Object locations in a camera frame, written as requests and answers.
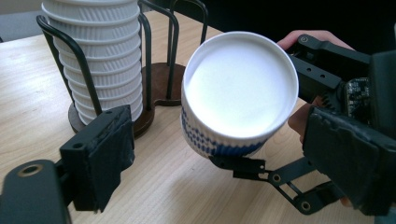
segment blue dotted pattern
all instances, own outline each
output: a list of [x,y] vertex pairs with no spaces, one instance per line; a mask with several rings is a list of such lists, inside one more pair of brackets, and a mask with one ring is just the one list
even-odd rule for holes
[[203,152],[210,154],[212,156],[242,157],[256,151],[257,149],[262,147],[262,145],[265,143],[264,141],[246,147],[231,147],[218,143],[215,140],[205,137],[202,133],[200,133],[198,129],[192,128],[189,125],[184,107],[181,108],[181,125],[187,137],[190,139],[191,143],[193,143],[197,148],[199,148]]

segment white paper cup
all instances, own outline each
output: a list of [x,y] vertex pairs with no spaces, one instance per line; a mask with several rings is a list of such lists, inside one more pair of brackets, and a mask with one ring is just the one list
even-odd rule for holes
[[[95,86],[113,86],[118,85],[125,80],[133,79],[141,76],[142,65],[140,61],[132,63],[131,66],[119,70],[105,72],[105,73],[91,73],[91,78]],[[81,70],[77,70],[68,65],[64,66],[64,75],[68,80],[73,80],[81,85],[85,85],[85,79]]]
[[[78,93],[82,96],[90,97],[87,86],[81,85],[72,80],[68,80],[70,90]],[[119,97],[131,93],[131,91],[137,90],[142,85],[142,76],[136,76],[133,79],[125,80],[121,84],[114,86],[95,86],[96,94],[99,99],[111,99],[113,97]]]
[[44,0],[42,8],[59,17],[77,21],[119,21],[138,8],[137,0],[103,5],[94,2]]
[[289,118],[297,73],[275,42],[248,32],[212,37],[191,56],[182,83],[180,121],[198,154],[250,156]]
[[[134,111],[137,108],[140,108],[140,106],[142,105],[142,99],[143,99],[142,94],[139,94],[131,102],[125,102],[120,105],[129,105],[131,107],[131,110]],[[84,105],[83,103],[81,103],[79,101],[75,101],[75,104],[76,104],[76,107],[78,107],[78,112],[83,113],[87,118],[96,118],[96,112],[93,107]],[[103,107],[102,110],[106,111],[111,108],[113,108],[113,107],[108,107],[108,108]]]
[[[99,103],[101,107],[106,110],[119,105],[128,105],[134,102],[142,94],[143,86],[140,84],[136,89],[130,90],[123,95],[114,96],[109,98],[99,98]],[[93,103],[91,97],[81,95],[78,92],[72,91],[73,99],[79,101],[82,105],[93,108]]]
[[[78,111],[80,110],[80,107],[77,104],[76,104],[76,109]],[[140,115],[142,114],[142,111],[143,111],[143,104],[139,104],[137,108],[135,108],[134,110],[131,111],[131,120],[132,121],[136,121],[140,117]],[[91,123],[97,117],[96,115],[94,115],[94,116],[86,115],[86,114],[84,114],[84,112],[78,112],[78,116],[79,116],[80,120],[85,125],[88,125],[89,123]]]
[[[131,66],[140,61],[142,51],[140,48],[131,49],[120,55],[108,58],[86,58],[91,73],[113,72]],[[68,65],[80,70],[78,60],[74,54],[67,53],[59,49],[59,60],[63,65]]]
[[[130,35],[124,36],[119,39],[112,39],[107,41],[86,41],[75,39],[81,47],[86,58],[106,58],[122,54],[130,49],[135,49],[136,46],[140,47],[141,39],[139,36],[140,26],[132,31]],[[74,52],[59,38],[53,39],[53,44],[56,49],[74,54]]]
[[122,38],[135,31],[140,22],[138,16],[140,9],[133,12],[134,15],[130,18],[119,21],[75,21],[58,15],[51,14],[43,8],[44,12],[49,17],[49,24],[54,28],[70,35],[74,39],[81,39],[87,41],[106,41],[112,39]]

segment paper cup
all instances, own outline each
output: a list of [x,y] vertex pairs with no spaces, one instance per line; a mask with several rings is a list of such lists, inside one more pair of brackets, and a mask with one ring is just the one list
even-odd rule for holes
[[74,39],[86,41],[110,41],[122,38],[135,31],[140,22],[138,8],[134,15],[120,21],[75,21],[51,14],[43,8],[43,11],[49,17],[49,24],[54,28],[70,35]]
[[[133,79],[141,76],[142,65],[139,61],[132,63],[126,69],[106,73],[91,73],[93,84],[96,86],[112,86],[125,82],[125,80]],[[68,80],[73,80],[81,85],[85,85],[85,79],[81,70],[64,65],[64,75]]]
[[[112,39],[107,41],[87,41],[74,39],[81,47],[86,58],[107,58],[122,54],[130,49],[140,47],[141,40],[139,36],[140,26],[132,31],[129,35],[123,36],[119,39]],[[58,37],[53,39],[55,48],[71,54],[74,52]]]
[[289,118],[297,73],[275,42],[249,32],[206,40],[191,56],[182,82],[183,135],[198,154],[249,156]]
[[[139,47],[131,49],[120,55],[108,58],[86,58],[87,64],[92,73],[106,73],[122,70],[140,61],[142,51]],[[59,49],[59,60],[63,65],[67,65],[74,69],[80,69],[77,57],[74,54],[67,53]]]
[[44,0],[42,8],[62,18],[77,21],[119,21],[131,17],[138,8],[137,0],[112,2],[82,2],[64,0]]

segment cup rim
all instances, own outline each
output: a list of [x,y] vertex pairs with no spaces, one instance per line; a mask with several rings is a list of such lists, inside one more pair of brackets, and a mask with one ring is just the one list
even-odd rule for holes
[[[106,57],[85,57],[85,59],[87,60],[87,62],[94,62],[94,63],[103,62],[103,61],[117,60],[117,59],[125,58],[125,57],[127,57],[127,56],[129,56],[129,55],[134,54],[134,52],[135,52],[137,49],[139,49],[139,47],[140,47],[140,43],[138,43],[137,45],[135,45],[133,48],[129,49],[128,51],[124,51],[124,52],[121,53],[121,54],[115,54],[115,55],[106,56]],[[66,57],[73,58],[73,59],[76,57],[74,53],[67,52],[67,51],[64,50],[64,49],[57,48],[57,50],[59,51],[60,54],[66,56]]]
[[[83,88],[86,87],[85,83],[77,82],[77,81],[75,81],[74,79],[70,78],[67,74],[64,74],[64,75],[66,76],[67,80],[69,80],[70,82],[72,82],[74,85],[79,86],[79,87],[83,87]],[[139,77],[139,75],[140,75],[140,72],[138,72],[137,74],[135,74],[133,77],[124,80],[123,82],[120,82],[120,83],[117,83],[117,84],[114,84],[114,85],[109,85],[109,86],[96,86],[96,85],[95,85],[95,88],[96,88],[97,90],[107,90],[107,89],[114,89],[114,88],[122,87],[122,86],[125,86],[125,85],[127,85],[128,83],[134,81],[136,78]]]
[[[136,97],[134,97],[134,99],[132,100],[132,102],[131,102],[129,105],[134,104],[135,101],[136,101],[139,97],[142,97],[141,94],[138,94]],[[82,102],[80,102],[80,101],[75,101],[75,103],[78,104],[78,105],[81,106],[81,107],[84,107],[85,109],[92,110],[92,111],[95,110],[94,107],[90,107],[90,106],[88,106],[88,105],[84,105],[84,104],[83,104]]]
[[140,9],[139,6],[137,6],[138,10],[136,11],[136,13],[134,15],[132,15],[131,17],[127,17],[121,20],[117,20],[117,21],[79,21],[79,20],[74,20],[74,19],[70,19],[70,18],[66,18],[66,17],[62,17],[56,14],[53,14],[52,12],[49,12],[45,7],[44,4],[41,4],[41,9],[50,17],[53,18],[56,21],[59,22],[63,22],[66,24],[70,24],[70,25],[78,25],[78,26],[95,26],[95,27],[105,27],[105,26],[113,26],[113,25],[120,25],[120,24],[124,24],[127,23],[129,21],[133,21],[136,20],[136,18],[139,16],[140,14]]
[[121,42],[125,42],[127,39],[134,38],[135,35],[140,31],[140,25],[137,26],[137,29],[134,30],[129,35],[122,36],[116,39],[108,39],[108,40],[86,40],[80,38],[73,38],[79,45],[86,45],[86,46],[97,46],[97,45],[109,45],[109,44],[118,44]]
[[[61,63],[62,63],[62,65],[65,68],[67,68],[67,69],[69,69],[69,70],[71,70],[71,71],[73,71],[75,73],[81,73],[82,74],[81,70],[79,70],[77,68],[74,68],[74,67],[72,67],[72,66],[70,66],[67,63],[64,63],[62,61],[61,61]],[[91,76],[99,76],[99,77],[111,76],[111,75],[114,75],[114,74],[124,73],[124,72],[128,71],[129,69],[135,67],[138,63],[140,63],[140,60],[136,60],[136,62],[131,63],[130,65],[125,66],[125,67],[123,67],[121,69],[118,69],[118,70],[113,70],[113,71],[108,71],[108,72],[94,72],[94,71],[90,71],[90,73],[91,73]]]
[[294,109],[294,107],[297,103],[298,77],[297,77],[297,72],[295,70],[295,67],[294,67],[290,57],[288,56],[288,54],[278,44],[276,44],[274,41],[272,41],[271,39],[269,39],[265,36],[251,33],[251,32],[245,32],[245,31],[233,31],[233,32],[216,35],[216,36],[206,40],[206,42],[204,42],[200,47],[198,47],[198,49],[192,54],[187,66],[186,66],[185,75],[184,75],[183,81],[182,81],[182,93],[185,97],[185,102],[186,102],[185,104],[192,102],[193,100],[191,99],[191,97],[194,97],[194,96],[191,96],[191,93],[189,93],[188,90],[186,90],[186,86],[187,86],[187,88],[189,87],[190,81],[188,80],[188,78],[191,78],[191,76],[194,74],[195,70],[198,67],[198,65],[197,65],[198,63],[195,60],[199,61],[200,58],[203,57],[202,56],[203,54],[207,54],[208,48],[215,48],[216,44],[221,43],[222,40],[227,40],[227,38],[233,38],[233,37],[248,37],[249,40],[255,39],[259,43],[268,45],[265,47],[270,48],[271,50],[276,52],[277,56],[281,57],[280,58],[281,62],[283,62],[285,64],[285,66],[286,66],[285,69],[290,71],[290,76],[292,78],[291,83],[292,83],[294,90],[291,90],[291,97],[290,97],[291,105],[288,107],[285,107],[285,108],[287,108],[287,111],[284,111],[282,113],[282,115],[280,117],[278,117],[278,121],[276,121],[275,123],[269,125],[267,128],[262,129],[259,132],[256,132],[251,135],[243,135],[243,136],[237,135],[236,133],[226,133],[226,132],[222,132],[221,130],[214,129],[212,126],[208,125],[207,122],[202,121],[200,118],[200,115],[197,115],[196,112],[191,108],[190,105],[188,105],[188,106],[191,109],[191,113],[197,119],[196,120],[197,122],[199,122],[201,125],[203,125],[210,132],[215,133],[219,136],[222,136],[225,138],[247,139],[247,140],[248,139],[250,139],[250,140],[259,139],[259,138],[263,138],[264,136],[267,136],[267,135],[271,136],[274,132],[276,132],[279,128],[281,128],[285,124],[285,122],[287,121],[288,117],[290,116],[292,110]]
[[[123,98],[123,97],[127,96],[128,94],[131,94],[132,92],[136,91],[138,87],[140,87],[140,88],[142,89],[142,84],[141,84],[141,81],[142,81],[142,80],[141,80],[141,79],[142,79],[142,77],[140,76],[140,81],[139,81],[139,82],[140,82],[140,85],[136,85],[134,88],[132,88],[130,91],[125,92],[124,94],[121,94],[121,95],[118,95],[118,96],[114,96],[114,97],[106,97],[106,98],[104,98],[104,97],[98,97],[98,100],[99,100],[99,101],[113,101],[113,100],[119,100],[120,98]],[[72,93],[77,94],[79,97],[84,98],[84,99],[86,99],[86,100],[91,100],[91,97],[90,97],[90,96],[83,95],[83,94],[81,94],[81,93],[79,93],[79,92],[73,90],[73,87],[71,87],[70,85],[69,85],[69,88],[70,88],[70,90],[72,90]]]
[[102,0],[102,1],[84,1],[84,0],[54,0],[56,2],[62,2],[77,6],[111,6],[111,5],[121,5],[125,3],[133,3],[136,0]]

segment screw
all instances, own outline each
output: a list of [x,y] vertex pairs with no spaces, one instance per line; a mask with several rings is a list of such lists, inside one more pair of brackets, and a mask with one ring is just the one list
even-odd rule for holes
[[35,174],[39,173],[42,169],[43,169],[42,164],[33,164],[30,166],[26,166],[18,172],[18,176],[26,177],[26,176],[30,176],[30,175],[35,175]]
[[308,202],[302,202],[301,203],[301,207],[305,210],[305,211],[309,211],[311,209],[311,204],[309,204]]
[[308,37],[306,36],[301,37],[301,42],[307,42],[307,41],[308,41]]
[[279,181],[281,180],[280,175],[274,175],[274,176],[273,176],[273,180],[274,180],[275,182],[279,182]]

